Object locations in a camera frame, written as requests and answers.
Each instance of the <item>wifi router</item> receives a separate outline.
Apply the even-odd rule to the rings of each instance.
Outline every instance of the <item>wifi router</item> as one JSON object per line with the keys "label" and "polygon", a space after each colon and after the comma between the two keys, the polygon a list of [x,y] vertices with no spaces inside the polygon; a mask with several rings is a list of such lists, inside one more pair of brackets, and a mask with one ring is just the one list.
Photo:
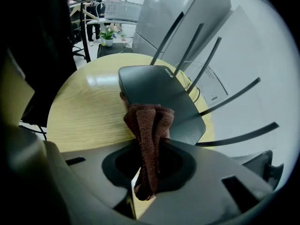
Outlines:
{"label": "wifi router", "polygon": [[205,132],[205,123],[178,81],[166,66],[132,66],[119,69],[119,84],[129,104],[160,104],[174,110],[170,138],[196,144]]}
{"label": "wifi router", "polygon": [[222,146],[232,143],[240,143],[242,141],[261,136],[278,128],[279,125],[273,122],[258,130],[234,138],[198,143],[199,139],[203,136],[206,129],[202,116],[205,116],[206,114],[228,104],[242,94],[246,93],[260,82],[260,78],[258,77],[248,86],[246,86],[227,100],[207,109],[206,111],[199,113],[194,102],[191,100],[189,93],[193,90],[196,83],[199,81],[205,69],[209,65],[221,42],[221,38],[217,38],[216,43],[212,51],[210,52],[210,55],[206,60],[204,66],[187,90],[185,90],[185,88],[181,85],[176,75],[182,67],[182,64],[184,63],[195,40],[197,39],[203,27],[203,23],[200,24],[197,28],[194,37],[192,38],[174,73],[166,66],[153,66],[167,40],[169,39],[183,16],[183,13],[181,13],[168,31],[166,37],[163,39],[157,52],[155,53],[150,66],[130,66],[121,67],[119,69],[119,84],[121,92],[123,93],[127,102],[129,104],[161,105],[162,107],[174,110],[174,120],[169,129],[170,139],[202,147]]}

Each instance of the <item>brown cloth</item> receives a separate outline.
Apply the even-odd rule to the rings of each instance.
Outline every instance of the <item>brown cloth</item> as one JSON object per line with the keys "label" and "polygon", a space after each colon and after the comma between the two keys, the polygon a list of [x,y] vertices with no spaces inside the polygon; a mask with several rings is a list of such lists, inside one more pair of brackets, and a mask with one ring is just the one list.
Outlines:
{"label": "brown cloth", "polygon": [[159,140],[170,137],[169,127],[174,119],[174,111],[160,105],[135,104],[127,107],[124,121],[136,136],[142,156],[134,192],[139,200],[145,201],[153,198],[158,188]]}

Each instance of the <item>person's leg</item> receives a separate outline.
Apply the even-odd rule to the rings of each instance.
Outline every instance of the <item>person's leg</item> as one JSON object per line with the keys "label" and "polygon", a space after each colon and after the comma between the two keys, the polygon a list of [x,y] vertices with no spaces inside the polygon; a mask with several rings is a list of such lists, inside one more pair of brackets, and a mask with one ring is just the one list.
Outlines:
{"label": "person's leg", "polygon": [[111,25],[110,25],[110,28],[112,31],[114,31],[114,25],[115,25],[114,23],[111,23]]}
{"label": "person's leg", "polygon": [[93,24],[86,25],[86,32],[88,34],[88,40],[89,42],[93,41]]}
{"label": "person's leg", "polygon": [[95,24],[96,39],[100,38],[100,24]]}

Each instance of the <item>wooden tabletop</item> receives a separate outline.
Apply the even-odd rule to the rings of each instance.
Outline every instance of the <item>wooden tabletop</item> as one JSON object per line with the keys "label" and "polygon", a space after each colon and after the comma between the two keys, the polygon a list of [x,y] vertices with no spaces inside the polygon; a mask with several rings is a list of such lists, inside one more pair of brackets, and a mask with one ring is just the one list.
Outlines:
{"label": "wooden tabletop", "polygon": [[[123,117],[126,107],[120,98],[118,70],[133,65],[148,65],[152,57],[136,53],[119,53],[89,62],[73,73],[59,90],[50,109],[47,123],[47,139],[54,142],[61,152],[84,150],[111,145],[133,139]],[[157,60],[155,65],[175,68]],[[190,81],[182,72],[177,78],[186,88]],[[198,96],[196,88],[190,93],[193,101]],[[200,95],[195,103],[198,111],[207,109]],[[214,129],[210,114],[203,117],[206,132],[202,142],[214,141]],[[134,196],[137,218],[153,202],[139,201]]]}

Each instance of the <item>black pants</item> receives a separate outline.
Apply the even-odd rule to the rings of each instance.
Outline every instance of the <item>black pants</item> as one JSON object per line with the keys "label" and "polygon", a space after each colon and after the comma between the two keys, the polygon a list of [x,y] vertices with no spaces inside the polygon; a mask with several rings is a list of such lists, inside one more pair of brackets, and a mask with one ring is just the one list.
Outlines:
{"label": "black pants", "polygon": [[88,33],[88,39],[89,42],[93,41],[92,37],[93,37],[93,26],[95,26],[95,31],[96,31],[96,39],[100,38],[100,24],[88,24],[86,25],[86,32]]}

